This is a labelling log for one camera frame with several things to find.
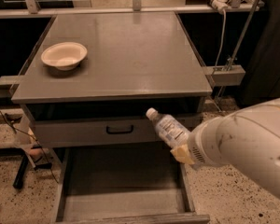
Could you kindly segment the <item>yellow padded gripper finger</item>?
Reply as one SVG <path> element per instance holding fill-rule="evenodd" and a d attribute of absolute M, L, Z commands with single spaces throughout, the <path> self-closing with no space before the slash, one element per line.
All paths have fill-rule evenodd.
<path fill-rule="evenodd" d="M 181 163 L 188 164 L 188 165 L 194 164 L 194 159 L 192 158 L 187 145 L 174 147 L 171 150 L 171 153 L 173 154 L 175 159 Z"/>

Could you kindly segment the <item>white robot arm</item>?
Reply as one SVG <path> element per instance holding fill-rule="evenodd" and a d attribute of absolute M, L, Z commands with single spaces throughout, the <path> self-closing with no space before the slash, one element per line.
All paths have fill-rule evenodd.
<path fill-rule="evenodd" d="M 195 168 L 230 164 L 280 200 L 280 98 L 200 124 L 171 153 Z"/>

